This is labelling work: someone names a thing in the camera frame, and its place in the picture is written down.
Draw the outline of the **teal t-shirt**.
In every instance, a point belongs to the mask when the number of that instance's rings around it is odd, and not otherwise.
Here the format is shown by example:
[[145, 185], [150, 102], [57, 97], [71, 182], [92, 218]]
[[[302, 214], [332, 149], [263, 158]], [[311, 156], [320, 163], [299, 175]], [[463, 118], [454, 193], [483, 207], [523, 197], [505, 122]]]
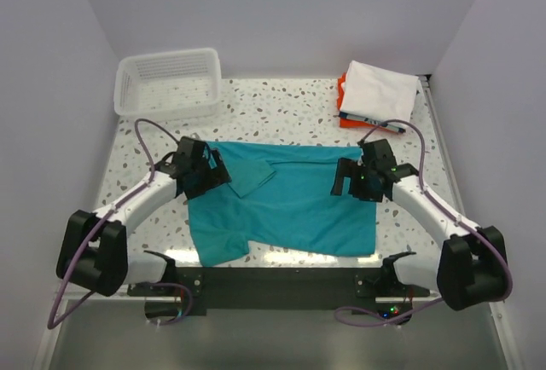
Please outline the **teal t-shirt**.
[[358, 147], [214, 142], [230, 182], [189, 201], [189, 230], [200, 264], [249, 254], [250, 242], [335, 257], [376, 248], [376, 205], [330, 191], [339, 159]]

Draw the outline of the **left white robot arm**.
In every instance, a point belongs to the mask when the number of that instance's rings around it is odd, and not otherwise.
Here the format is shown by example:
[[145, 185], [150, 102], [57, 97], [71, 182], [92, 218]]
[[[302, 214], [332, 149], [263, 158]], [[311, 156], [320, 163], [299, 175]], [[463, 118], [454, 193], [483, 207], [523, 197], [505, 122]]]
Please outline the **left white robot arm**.
[[136, 284], [147, 284], [158, 295], [171, 293], [177, 284], [173, 259], [155, 251], [131, 254], [129, 236], [171, 200], [197, 198], [230, 180], [218, 149], [183, 137], [176, 151], [154, 164], [124, 196], [69, 217], [57, 277], [63, 284], [72, 283], [102, 296]]

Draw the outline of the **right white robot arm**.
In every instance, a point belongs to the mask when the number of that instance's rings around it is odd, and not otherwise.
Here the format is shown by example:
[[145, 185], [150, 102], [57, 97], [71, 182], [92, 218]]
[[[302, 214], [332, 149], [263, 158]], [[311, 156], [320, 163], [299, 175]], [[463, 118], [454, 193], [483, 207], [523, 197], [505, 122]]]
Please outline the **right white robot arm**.
[[385, 139], [360, 142], [360, 159], [337, 162], [333, 195], [406, 210], [431, 236], [439, 254], [424, 258], [405, 251], [384, 259], [374, 287], [392, 296], [409, 286], [437, 292], [455, 311], [505, 299], [513, 288], [505, 241], [494, 226], [481, 227], [456, 212], [425, 183], [421, 168], [399, 164]]

